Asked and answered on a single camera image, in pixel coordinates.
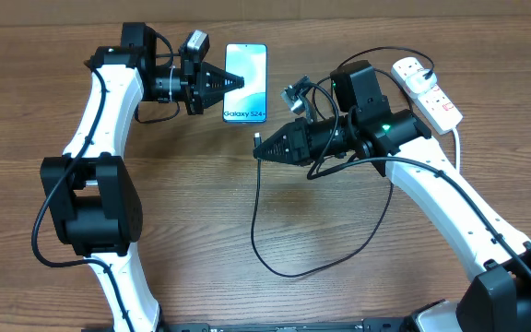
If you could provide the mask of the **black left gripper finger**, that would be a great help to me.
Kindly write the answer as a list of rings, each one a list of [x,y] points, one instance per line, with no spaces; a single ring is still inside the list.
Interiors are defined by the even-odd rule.
[[[200,64],[199,85],[202,88],[243,88],[244,78],[208,62]]]
[[[224,95],[228,92],[234,91],[236,89],[241,89],[242,86],[224,86],[224,87],[203,87],[200,89],[199,97],[201,100],[201,105],[203,109],[209,108],[213,106],[214,104],[222,101],[224,99]]]

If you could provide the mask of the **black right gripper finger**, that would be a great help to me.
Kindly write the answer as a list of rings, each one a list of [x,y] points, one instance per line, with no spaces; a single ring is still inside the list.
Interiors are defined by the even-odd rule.
[[[254,157],[259,160],[298,165],[301,159],[294,150],[283,143],[263,143],[254,148]]]
[[[284,124],[270,138],[263,141],[258,152],[291,152],[302,145],[302,120]]]

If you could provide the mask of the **smartphone with teal screen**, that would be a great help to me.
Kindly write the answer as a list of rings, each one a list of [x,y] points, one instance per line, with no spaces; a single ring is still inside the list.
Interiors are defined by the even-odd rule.
[[[243,79],[243,87],[223,100],[225,123],[261,124],[267,118],[267,47],[259,43],[229,43],[225,70]]]

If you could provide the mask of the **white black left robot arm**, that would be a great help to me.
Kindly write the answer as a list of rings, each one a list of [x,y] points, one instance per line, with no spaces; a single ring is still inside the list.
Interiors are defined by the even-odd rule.
[[[141,103],[174,103],[198,115],[244,85],[205,60],[209,36],[192,31],[160,65],[166,38],[143,22],[125,23],[117,46],[100,46],[85,62],[91,91],[81,122],[63,153],[41,163],[45,199],[31,249],[47,267],[87,265],[112,311],[112,331],[165,331],[159,302],[142,268],[138,241],[143,208],[124,163]]]

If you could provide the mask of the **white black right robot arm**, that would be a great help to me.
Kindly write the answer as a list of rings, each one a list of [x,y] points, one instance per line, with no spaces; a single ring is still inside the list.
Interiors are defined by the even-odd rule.
[[[283,91],[297,114],[254,157],[326,174],[326,157],[348,156],[348,166],[372,164],[401,188],[454,250],[469,279],[461,300],[439,300],[391,323],[364,323],[366,331],[531,331],[531,240],[501,217],[448,161],[425,121],[410,110],[395,113],[376,71],[365,61],[338,67],[326,92],[334,116],[319,121],[303,78]]]

